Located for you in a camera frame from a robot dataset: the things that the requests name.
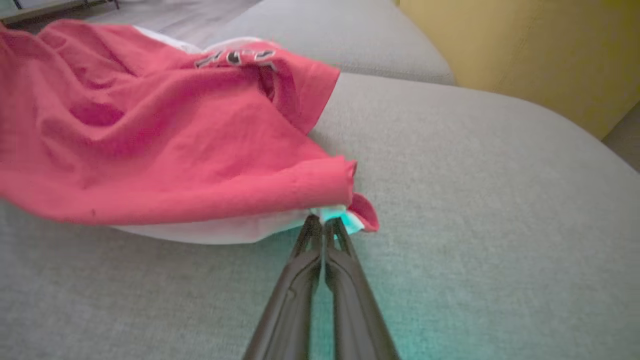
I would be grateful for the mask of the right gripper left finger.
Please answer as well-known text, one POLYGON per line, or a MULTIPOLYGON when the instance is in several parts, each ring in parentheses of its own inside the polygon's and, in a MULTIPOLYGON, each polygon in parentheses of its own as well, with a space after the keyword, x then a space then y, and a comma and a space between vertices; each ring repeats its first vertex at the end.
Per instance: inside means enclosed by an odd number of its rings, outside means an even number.
POLYGON ((306 217, 243 355, 245 360, 308 360, 313 296, 323 264, 322 224, 306 217))

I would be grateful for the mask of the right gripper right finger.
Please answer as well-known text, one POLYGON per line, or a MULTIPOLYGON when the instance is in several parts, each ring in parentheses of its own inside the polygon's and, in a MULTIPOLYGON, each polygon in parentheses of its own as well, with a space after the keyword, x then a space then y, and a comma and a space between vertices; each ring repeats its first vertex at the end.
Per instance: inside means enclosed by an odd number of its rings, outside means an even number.
POLYGON ((325 281, 333 294, 334 358, 398 360, 377 300, 341 218, 324 224, 325 281))

